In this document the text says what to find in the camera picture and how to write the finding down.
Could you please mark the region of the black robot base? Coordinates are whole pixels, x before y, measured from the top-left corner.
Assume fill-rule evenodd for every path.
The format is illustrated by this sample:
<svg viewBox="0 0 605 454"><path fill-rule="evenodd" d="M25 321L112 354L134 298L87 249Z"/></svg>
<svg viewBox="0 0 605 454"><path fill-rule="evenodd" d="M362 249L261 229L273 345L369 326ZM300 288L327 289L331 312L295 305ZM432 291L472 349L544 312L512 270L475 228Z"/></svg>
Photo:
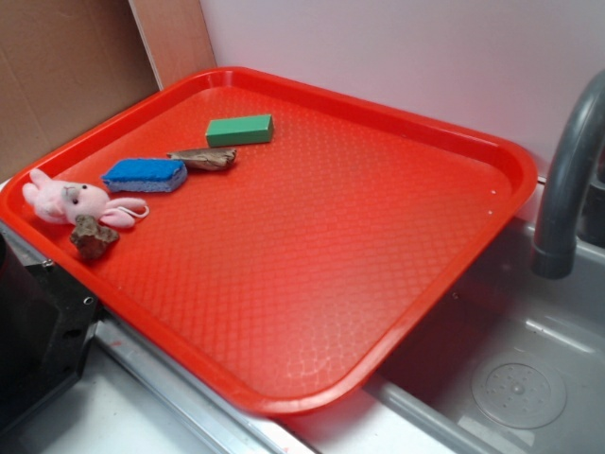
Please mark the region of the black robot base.
<svg viewBox="0 0 605 454"><path fill-rule="evenodd" d="M51 262L25 265L1 238L1 433L79 381L100 304Z"/></svg>

